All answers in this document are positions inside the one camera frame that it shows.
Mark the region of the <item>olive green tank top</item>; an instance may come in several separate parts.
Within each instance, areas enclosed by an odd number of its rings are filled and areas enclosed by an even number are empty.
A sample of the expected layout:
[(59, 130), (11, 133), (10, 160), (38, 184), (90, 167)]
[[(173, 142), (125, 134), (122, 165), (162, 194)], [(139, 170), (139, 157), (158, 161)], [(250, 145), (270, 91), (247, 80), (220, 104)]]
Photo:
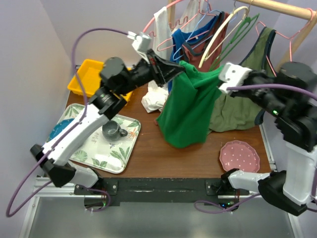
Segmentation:
[[(265, 71), (268, 76), (274, 77), (275, 70), (268, 60), (275, 35), (274, 29), (263, 28), (240, 65), (255, 71)], [(221, 94), (214, 103), (208, 133), (252, 128), (262, 124), (264, 113), (265, 110), (248, 98)]]

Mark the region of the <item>bright green tank top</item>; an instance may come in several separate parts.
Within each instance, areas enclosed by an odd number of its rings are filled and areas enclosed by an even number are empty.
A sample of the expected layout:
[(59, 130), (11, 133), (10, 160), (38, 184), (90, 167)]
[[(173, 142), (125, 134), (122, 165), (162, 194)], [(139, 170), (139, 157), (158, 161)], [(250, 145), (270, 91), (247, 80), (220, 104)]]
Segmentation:
[(185, 148), (206, 141), (214, 103), (221, 95), (217, 86), (223, 67), (200, 72), (185, 61), (179, 64), (185, 72), (173, 79), (171, 92), (156, 122), (167, 143)]

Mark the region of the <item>green plastic hanger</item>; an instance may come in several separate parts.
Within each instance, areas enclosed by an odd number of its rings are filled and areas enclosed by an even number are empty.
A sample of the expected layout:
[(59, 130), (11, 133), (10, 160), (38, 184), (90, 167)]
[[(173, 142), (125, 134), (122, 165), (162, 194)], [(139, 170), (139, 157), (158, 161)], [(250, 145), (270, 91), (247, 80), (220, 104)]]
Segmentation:
[[(215, 60), (212, 62), (210, 66), (210, 71), (215, 70), (219, 67), (219, 64), (222, 60), (224, 60), (227, 55), (241, 42), (241, 40), (249, 33), (251, 28), (254, 26), (255, 22), (258, 20), (260, 13), (254, 15), (253, 17), (247, 16), (239, 26), (232, 29), (226, 37), (217, 45), (216, 49), (211, 52), (211, 56), (216, 56)], [(225, 45), (225, 47), (219, 52), (215, 53), (219, 46), (222, 46), (222, 43), (227, 39), (230, 33), (232, 33), (235, 29), (237, 29), (230, 39), (230, 41)]]

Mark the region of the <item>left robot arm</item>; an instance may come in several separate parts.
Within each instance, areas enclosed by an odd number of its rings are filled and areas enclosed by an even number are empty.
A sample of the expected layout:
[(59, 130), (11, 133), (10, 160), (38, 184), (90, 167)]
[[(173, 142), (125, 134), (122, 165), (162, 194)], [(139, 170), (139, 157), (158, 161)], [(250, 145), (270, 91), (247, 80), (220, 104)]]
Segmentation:
[(59, 135), (44, 145), (35, 144), (30, 152), (55, 187), (70, 182), (84, 186), (91, 194), (100, 193), (103, 183), (99, 174), (70, 163), (72, 154), (93, 132), (124, 108), (127, 104), (125, 94), (150, 81), (162, 87), (184, 71), (183, 66), (160, 58), (151, 49), (131, 70), (121, 58), (107, 59), (100, 71), (100, 87), (85, 108)]

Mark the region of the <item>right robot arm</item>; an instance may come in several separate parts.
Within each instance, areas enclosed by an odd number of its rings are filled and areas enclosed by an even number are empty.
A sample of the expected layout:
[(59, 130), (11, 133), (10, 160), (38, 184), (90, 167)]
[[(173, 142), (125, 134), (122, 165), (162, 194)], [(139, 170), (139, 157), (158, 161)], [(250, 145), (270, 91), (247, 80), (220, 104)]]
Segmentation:
[(287, 151), (287, 168), (250, 173), (230, 169), (221, 176), (227, 195), (237, 189), (253, 191), (267, 203), (294, 216), (317, 200), (317, 75), (306, 64), (284, 63), (275, 77), (227, 62), (219, 73), (221, 92), (250, 99), (275, 118)]

